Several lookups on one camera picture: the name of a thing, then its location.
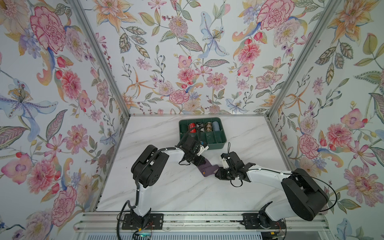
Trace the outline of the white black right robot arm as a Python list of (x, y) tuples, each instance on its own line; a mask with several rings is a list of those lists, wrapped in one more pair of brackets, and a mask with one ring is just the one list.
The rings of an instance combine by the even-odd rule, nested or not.
[(222, 181), (240, 180), (273, 187), (285, 193), (286, 198), (265, 204), (258, 211), (260, 222), (277, 222), (290, 217), (312, 221), (329, 201), (327, 194), (305, 170), (278, 171), (244, 162), (237, 153), (223, 153), (223, 166), (215, 177)]

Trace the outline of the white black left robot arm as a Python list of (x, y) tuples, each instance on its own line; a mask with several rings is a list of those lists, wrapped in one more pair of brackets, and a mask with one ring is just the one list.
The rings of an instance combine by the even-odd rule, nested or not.
[(139, 217), (148, 215), (151, 211), (152, 186), (159, 180), (167, 162), (187, 162), (198, 166), (205, 162), (202, 153), (208, 149), (206, 142), (199, 142), (192, 137), (187, 137), (174, 147), (159, 149), (148, 145), (131, 168), (137, 193), (135, 204), (130, 209)]

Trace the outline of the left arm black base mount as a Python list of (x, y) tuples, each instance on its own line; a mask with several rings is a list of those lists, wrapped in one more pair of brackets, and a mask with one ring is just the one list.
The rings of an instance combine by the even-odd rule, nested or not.
[(124, 216), (122, 230), (162, 230), (163, 224), (164, 214), (148, 213), (141, 217), (133, 212)]

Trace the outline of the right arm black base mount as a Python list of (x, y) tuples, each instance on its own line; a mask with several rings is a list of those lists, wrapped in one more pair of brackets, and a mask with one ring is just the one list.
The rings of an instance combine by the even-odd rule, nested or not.
[(286, 228), (284, 220), (273, 221), (266, 214), (244, 213), (241, 224), (246, 230), (280, 230)]

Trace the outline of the purple sock with beige toe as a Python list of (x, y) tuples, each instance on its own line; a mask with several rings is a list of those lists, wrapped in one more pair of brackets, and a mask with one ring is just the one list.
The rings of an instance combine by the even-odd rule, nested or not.
[(212, 165), (208, 159), (203, 159), (199, 161), (197, 168), (204, 177), (208, 177), (214, 175), (218, 171), (219, 166)]

